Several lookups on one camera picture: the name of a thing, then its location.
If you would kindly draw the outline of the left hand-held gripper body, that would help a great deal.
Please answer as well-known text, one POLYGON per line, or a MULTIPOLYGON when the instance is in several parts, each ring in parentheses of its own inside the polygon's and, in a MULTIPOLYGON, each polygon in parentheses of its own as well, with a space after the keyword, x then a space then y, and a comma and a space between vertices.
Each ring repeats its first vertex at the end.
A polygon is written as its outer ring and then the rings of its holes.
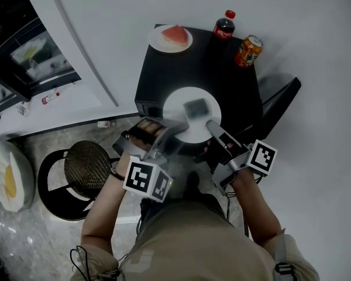
MULTIPOLYGON (((144 118, 163 125, 163 118, 144 118)), ((123 131, 113 144, 114 150, 119 155, 124 152, 130 154, 123 188, 160 203, 165 200, 173 182, 166 172, 169 158, 180 149, 180 145, 175 142, 176 136, 168 140, 163 139, 164 129, 148 152, 129 142, 129 130, 123 131)))

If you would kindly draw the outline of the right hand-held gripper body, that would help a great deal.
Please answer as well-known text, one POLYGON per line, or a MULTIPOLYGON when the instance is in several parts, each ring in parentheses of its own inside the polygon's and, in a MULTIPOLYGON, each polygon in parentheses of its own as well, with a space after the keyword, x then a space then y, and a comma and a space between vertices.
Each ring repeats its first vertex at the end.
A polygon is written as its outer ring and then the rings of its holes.
POLYGON ((223 196, 227 195, 226 187, 233 182, 238 171, 250 168, 254 174, 266 177, 277 156, 277 149, 260 140, 249 146, 239 145, 237 141, 229 141, 222 146, 230 158, 225 164, 217 164, 212 171, 212 179, 223 196))

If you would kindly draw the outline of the white round plate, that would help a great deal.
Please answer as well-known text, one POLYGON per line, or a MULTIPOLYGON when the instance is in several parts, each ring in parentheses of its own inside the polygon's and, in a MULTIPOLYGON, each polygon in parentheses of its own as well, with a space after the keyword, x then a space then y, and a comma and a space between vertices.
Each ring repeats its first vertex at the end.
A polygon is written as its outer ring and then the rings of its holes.
POLYGON ((172 27, 174 27, 174 25, 160 25, 155 27, 148 35, 149 46, 162 53, 181 53, 190 48, 193 43, 193 37, 187 29, 185 29, 188 37, 186 45, 172 43, 165 39, 162 35, 162 31, 172 27))
POLYGON ((163 118, 187 122, 189 128, 176 135, 176 138, 185 143, 202 143, 212 135, 206 128, 209 120, 221 124, 222 113, 217 100, 207 91, 197 87, 183 87, 172 92, 166 99, 163 107, 163 118), (196 119, 189 119, 183 104, 203 98, 208 106, 209 113, 196 119))

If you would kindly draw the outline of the dark block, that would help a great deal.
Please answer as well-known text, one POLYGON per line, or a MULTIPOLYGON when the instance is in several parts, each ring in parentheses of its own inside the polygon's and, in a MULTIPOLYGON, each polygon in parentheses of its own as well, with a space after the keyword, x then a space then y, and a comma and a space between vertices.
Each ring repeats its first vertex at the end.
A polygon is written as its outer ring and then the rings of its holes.
POLYGON ((183 107, 189 119, 195 119, 209 114, 209 107, 204 98, 188 101, 183 104, 183 107))

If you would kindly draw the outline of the black mini fridge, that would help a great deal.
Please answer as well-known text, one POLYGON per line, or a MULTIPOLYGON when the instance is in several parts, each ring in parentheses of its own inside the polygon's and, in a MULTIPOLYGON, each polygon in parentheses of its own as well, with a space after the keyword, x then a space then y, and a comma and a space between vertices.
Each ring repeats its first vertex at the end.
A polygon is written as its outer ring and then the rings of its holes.
POLYGON ((211 50, 211 31, 187 31, 192 44, 184 52, 148 48, 135 95, 139 114, 161 117, 173 91, 197 87, 216 99, 222 127, 235 139, 245 144, 266 139, 301 88, 300 80, 293 78, 266 98, 259 93, 255 68, 241 68, 234 61, 241 39, 232 38, 224 50, 211 50))

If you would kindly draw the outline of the person's right forearm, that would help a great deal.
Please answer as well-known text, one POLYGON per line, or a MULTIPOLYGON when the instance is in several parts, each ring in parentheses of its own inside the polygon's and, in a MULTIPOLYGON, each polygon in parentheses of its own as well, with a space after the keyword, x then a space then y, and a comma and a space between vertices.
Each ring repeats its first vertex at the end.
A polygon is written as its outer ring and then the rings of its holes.
POLYGON ((266 203, 249 168, 239 170, 231 184, 255 243, 264 246, 281 233, 281 225, 266 203))

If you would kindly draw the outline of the person's left forearm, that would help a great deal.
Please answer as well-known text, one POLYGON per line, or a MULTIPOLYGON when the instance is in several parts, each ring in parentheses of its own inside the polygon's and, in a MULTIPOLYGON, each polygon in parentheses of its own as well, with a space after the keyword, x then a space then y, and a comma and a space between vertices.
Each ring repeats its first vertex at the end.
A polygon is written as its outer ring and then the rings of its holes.
POLYGON ((93 245, 112 253, 111 239, 125 193, 123 182, 109 175, 83 223, 81 245, 93 245))

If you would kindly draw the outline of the person's left hand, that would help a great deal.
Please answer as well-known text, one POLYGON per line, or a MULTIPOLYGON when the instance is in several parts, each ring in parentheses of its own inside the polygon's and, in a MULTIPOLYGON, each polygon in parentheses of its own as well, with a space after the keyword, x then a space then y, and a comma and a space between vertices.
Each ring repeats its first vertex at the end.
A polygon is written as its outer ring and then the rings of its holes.
POLYGON ((143 118, 129 129, 129 142, 148 152, 163 129, 164 126, 157 121, 143 118))

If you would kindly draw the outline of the person's black shoe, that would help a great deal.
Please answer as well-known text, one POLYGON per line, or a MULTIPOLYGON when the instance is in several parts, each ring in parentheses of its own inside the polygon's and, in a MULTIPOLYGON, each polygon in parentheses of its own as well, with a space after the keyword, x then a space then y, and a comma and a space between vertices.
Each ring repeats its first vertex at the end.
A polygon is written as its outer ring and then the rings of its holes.
POLYGON ((195 194, 199 192, 199 174, 196 171, 189 172, 186 180, 185 193, 195 194))

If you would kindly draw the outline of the black wicker chair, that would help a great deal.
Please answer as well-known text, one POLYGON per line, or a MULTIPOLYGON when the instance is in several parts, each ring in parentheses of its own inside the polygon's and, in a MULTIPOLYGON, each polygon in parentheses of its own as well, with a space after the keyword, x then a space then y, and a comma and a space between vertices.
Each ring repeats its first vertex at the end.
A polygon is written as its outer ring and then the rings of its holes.
POLYGON ((104 148, 88 140, 50 153, 41 163, 37 178, 42 203, 61 220, 83 220, 118 161, 118 157, 110 158, 104 148), (61 160, 67 184, 50 190, 49 173, 61 160))

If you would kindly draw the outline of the orange drink can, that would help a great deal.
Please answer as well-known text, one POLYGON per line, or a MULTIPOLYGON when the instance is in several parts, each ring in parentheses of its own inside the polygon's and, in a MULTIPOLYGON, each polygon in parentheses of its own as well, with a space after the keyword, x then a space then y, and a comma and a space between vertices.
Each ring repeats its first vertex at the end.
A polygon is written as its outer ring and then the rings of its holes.
POLYGON ((246 37, 235 55, 235 63, 242 68, 250 67, 263 50, 263 42, 255 35, 246 37))

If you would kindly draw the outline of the person's beige shirt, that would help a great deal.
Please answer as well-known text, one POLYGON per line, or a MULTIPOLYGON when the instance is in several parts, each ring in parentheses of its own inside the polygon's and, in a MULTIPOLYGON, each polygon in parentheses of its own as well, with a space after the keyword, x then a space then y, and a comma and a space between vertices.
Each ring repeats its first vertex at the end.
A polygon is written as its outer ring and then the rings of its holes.
POLYGON ((205 206, 179 203, 145 223, 122 262, 83 245, 70 281, 274 281, 277 255, 292 267, 290 279, 319 281, 292 236, 260 246, 205 206))

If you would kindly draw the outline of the red watermelon slice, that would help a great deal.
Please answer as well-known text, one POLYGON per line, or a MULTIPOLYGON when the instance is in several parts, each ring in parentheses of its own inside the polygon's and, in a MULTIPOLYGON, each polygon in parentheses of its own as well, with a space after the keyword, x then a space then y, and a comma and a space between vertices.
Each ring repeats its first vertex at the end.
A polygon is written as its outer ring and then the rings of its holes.
POLYGON ((175 25, 170 28, 164 29, 161 34, 163 37, 171 43, 186 46, 188 44, 188 34, 186 30, 180 26, 175 25))

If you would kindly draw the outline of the dark cola bottle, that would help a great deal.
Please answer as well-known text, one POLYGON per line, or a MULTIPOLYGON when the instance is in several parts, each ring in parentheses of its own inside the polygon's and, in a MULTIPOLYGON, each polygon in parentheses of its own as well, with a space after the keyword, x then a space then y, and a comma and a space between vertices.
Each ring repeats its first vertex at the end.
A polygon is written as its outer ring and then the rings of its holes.
POLYGON ((213 34, 218 39, 228 40, 232 37, 235 31, 235 24, 233 22, 236 14, 232 10, 226 10, 225 16, 216 21, 213 34))

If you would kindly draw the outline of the clear bottle red cap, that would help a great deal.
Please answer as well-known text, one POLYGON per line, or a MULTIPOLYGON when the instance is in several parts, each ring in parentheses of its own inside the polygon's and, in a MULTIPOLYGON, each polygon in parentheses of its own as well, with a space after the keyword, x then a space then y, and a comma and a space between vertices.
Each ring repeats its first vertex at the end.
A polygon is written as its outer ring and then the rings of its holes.
POLYGON ((60 96, 60 92, 58 92, 58 91, 53 92, 52 94, 49 94, 49 95, 45 96, 44 98, 42 98, 42 104, 47 105, 50 102, 54 101, 59 96, 60 96))

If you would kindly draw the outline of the small clear cup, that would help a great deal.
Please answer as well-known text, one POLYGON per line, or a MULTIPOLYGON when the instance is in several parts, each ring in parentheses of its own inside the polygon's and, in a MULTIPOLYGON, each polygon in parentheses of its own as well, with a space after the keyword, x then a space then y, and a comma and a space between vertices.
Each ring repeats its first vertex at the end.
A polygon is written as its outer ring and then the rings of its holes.
POLYGON ((28 117, 30 115, 30 103, 22 101, 17 105, 19 115, 28 117))

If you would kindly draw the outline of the white flower-shaped cushion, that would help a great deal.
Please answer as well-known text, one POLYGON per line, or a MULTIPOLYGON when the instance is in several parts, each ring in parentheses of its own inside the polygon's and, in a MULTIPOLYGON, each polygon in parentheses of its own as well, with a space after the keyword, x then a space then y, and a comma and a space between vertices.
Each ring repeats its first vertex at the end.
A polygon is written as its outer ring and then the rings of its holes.
POLYGON ((0 141, 0 203, 18 213, 31 206, 35 179, 27 157, 12 143, 0 141))

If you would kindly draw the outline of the black window frame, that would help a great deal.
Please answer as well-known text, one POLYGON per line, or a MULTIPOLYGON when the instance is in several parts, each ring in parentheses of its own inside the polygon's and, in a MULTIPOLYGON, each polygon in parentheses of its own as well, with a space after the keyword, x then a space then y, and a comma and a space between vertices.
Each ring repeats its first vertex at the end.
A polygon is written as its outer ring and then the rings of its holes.
POLYGON ((30 0, 0 0, 0 113, 79 80, 30 0))

